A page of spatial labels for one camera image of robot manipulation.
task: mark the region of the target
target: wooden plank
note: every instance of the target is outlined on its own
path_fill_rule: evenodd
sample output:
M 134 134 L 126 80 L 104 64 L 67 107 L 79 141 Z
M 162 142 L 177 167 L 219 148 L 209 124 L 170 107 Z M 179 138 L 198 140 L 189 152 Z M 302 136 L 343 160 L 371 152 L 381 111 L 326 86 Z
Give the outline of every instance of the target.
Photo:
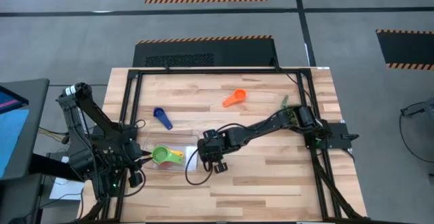
M 331 122 L 342 119 L 330 70 L 311 70 L 321 117 Z M 103 111 L 115 122 L 119 119 L 127 72 L 127 68 L 113 69 L 108 83 Z M 223 108 L 223 100 L 234 88 L 245 88 L 248 97 L 243 103 Z M 201 137 L 204 130 L 227 123 L 248 126 L 266 119 L 280 108 L 285 95 L 292 104 L 300 102 L 297 86 L 282 74 L 145 75 L 137 118 L 144 119 L 146 126 L 139 129 L 138 141 L 143 144 L 149 132 L 167 132 L 152 116 L 154 107 L 165 109 L 174 126 L 171 132 Z M 329 152 L 336 186 L 357 212 L 366 214 L 352 159 L 341 150 Z M 121 220 L 321 220 L 311 158 L 301 135 L 280 130 L 252 140 L 247 147 L 226 155 L 224 160 L 229 170 L 214 174 L 202 186 L 190 186 L 183 172 L 144 168 L 146 186 L 137 195 L 124 199 Z M 189 173 L 189 178 L 199 182 L 207 175 L 199 165 L 196 172 Z M 127 186 L 126 192 L 135 190 Z M 86 214 L 95 203 L 92 184 L 86 184 L 83 199 Z M 330 197 L 326 199 L 331 211 Z M 115 202 L 113 199 L 110 215 L 114 213 Z

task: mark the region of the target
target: green measuring cup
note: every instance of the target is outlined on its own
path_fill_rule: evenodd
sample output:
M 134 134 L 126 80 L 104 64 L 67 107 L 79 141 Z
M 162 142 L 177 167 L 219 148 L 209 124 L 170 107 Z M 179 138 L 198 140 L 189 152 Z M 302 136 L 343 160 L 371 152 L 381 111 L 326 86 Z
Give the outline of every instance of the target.
M 163 145 L 157 146 L 152 150 L 152 159 L 156 164 L 164 162 L 182 164 L 182 160 L 184 159 L 183 156 L 183 154 L 170 150 L 168 147 Z

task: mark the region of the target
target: clear plastic container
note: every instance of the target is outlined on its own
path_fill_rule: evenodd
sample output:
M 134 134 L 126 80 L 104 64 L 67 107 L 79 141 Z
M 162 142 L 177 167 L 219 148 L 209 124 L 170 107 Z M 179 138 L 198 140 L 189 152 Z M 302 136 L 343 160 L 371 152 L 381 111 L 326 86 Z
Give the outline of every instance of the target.
M 142 150 L 152 152 L 152 150 L 160 145 L 166 146 L 169 149 L 181 151 L 184 153 L 184 159 L 181 164 L 173 162 L 164 162 L 156 164 L 153 160 L 148 161 L 144 167 L 152 170 L 171 170 L 184 171 L 188 160 L 197 149 L 197 141 L 199 137 L 196 135 L 171 134 L 171 133 L 149 133 L 143 144 Z M 190 161 L 188 171 L 197 169 L 197 153 Z

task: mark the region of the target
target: concrete floor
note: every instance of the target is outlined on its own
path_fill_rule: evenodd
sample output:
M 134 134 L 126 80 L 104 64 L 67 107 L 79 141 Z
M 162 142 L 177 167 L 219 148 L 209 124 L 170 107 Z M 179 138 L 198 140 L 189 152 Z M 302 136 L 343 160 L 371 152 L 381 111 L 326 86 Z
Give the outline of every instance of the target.
M 296 7 L 295 0 L 266 3 L 143 5 L 143 0 L 0 0 L 0 12 L 173 10 L 225 7 Z M 303 0 L 304 7 L 424 7 L 434 0 Z M 434 165 L 404 147 L 399 109 L 434 96 L 434 73 L 387 69 L 376 29 L 434 30 L 434 12 L 307 14 L 317 66 L 331 67 L 342 114 L 353 143 L 356 169 L 368 214 L 373 219 L 432 223 Z M 130 67 L 135 41 L 179 37 L 273 35 L 282 66 L 307 66 L 298 14 L 210 14 L 178 16 L 0 18 L 0 81 L 47 77 L 52 85 L 85 81 L 106 84 L 112 67 Z M 65 130 L 52 86 L 41 126 Z M 104 100 L 105 86 L 94 98 Z M 434 160 L 433 122 L 405 119 L 408 144 Z M 62 147 L 39 137 L 35 153 Z M 50 208 L 43 223 L 71 221 L 77 205 Z

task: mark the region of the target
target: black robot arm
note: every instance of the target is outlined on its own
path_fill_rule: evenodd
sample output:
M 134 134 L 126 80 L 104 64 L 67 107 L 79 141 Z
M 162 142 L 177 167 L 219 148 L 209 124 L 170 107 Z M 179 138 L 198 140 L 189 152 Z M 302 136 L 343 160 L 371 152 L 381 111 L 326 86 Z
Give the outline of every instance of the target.
M 223 155 L 238 151 L 254 138 L 281 129 L 301 134 L 312 133 L 320 139 L 331 136 L 327 121 L 315 119 L 310 107 L 294 106 L 279 110 L 268 119 L 251 126 L 238 125 L 225 130 L 205 131 L 204 138 L 197 143 L 199 157 L 203 163 L 207 162 L 210 166 L 217 163 L 214 166 L 216 173 L 224 172 L 228 167 L 226 163 L 221 162 Z
M 130 186 L 145 181 L 138 172 L 149 155 L 136 142 L 137 127 L 112 122 L 92 98 L 92 89 L 86 83 L 77 83 L 62 91 L 58 98 L 63 110 L 71 145 L 69 164 L 82 180 L 92 180 L 97 200 L 119 195 L 119 182 L 130 171 Z M 90 134 L 84 113 L 95 123 Z

